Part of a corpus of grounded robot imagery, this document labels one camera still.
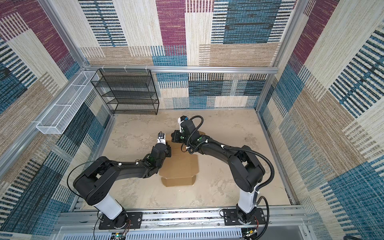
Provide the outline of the brown cardboard box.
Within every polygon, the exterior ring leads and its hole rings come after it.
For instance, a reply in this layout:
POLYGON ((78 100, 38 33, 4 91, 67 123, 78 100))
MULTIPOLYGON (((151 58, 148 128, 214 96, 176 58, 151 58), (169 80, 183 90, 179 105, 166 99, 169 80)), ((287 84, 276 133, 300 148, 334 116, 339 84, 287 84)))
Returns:
POLYGON ((172 142, 171 132, 166 136, 166 141, 171 147, 172 156, 166 158, 159 170, 162 184, 167 187, 193 186, 200 171, 199 157, 182 151, 181 143, 172 142))

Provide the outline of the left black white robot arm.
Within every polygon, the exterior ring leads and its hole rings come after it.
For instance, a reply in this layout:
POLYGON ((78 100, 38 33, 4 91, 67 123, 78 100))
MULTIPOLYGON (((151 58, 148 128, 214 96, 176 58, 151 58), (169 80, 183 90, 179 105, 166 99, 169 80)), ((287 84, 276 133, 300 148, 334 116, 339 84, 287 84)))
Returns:
POLYGON ((123 229, 129 224, 126 210, 110 195, 116 181, 146 179, 159 172, 166 158, 172 156, 171 147, 158 143, 151 153, 135 162, 117 162, 99 157, 73 182, 73 187, 90 206, 103 214, 108 229, 123 229))

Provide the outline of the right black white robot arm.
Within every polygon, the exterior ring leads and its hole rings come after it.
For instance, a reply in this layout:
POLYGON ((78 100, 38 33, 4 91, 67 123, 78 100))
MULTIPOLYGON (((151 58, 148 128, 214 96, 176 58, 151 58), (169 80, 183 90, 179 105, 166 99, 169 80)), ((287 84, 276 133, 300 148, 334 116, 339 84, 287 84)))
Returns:
POLYGON ((202 116, 178 118, 179 130, 171 134, 172 142, 186 146, 189 154, 199 153, 214 157, 228 164, 233 179, 240 189, 236 205, 237 218, 241 224, 250 224, 257 208, 260 189, 272 182, 275 169, 272 162, 249 146, 232 147, 201 134, 202 116))

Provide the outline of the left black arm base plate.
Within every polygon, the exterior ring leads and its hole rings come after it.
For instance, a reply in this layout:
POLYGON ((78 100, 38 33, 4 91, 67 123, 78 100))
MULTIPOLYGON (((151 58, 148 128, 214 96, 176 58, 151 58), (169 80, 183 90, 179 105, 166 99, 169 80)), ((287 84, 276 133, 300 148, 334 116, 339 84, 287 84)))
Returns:
POLYGON ((125 212, 120 213, 114 220, 109 219, 102 214, 99 230, 128 230, 139 229, 143 220, 143 212, 125 212))

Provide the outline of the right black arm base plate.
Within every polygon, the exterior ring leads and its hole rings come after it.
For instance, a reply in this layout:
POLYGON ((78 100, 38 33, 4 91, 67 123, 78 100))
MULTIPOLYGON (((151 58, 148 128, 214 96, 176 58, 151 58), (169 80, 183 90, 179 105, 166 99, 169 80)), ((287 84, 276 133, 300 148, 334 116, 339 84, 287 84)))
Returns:
POLYGON ((261 208, 253 208, 250 213, 245 213, 240 208, 221 209, 219 214, 224 219, 226 226, 264 225, 267 222, 267 215, 261 208))

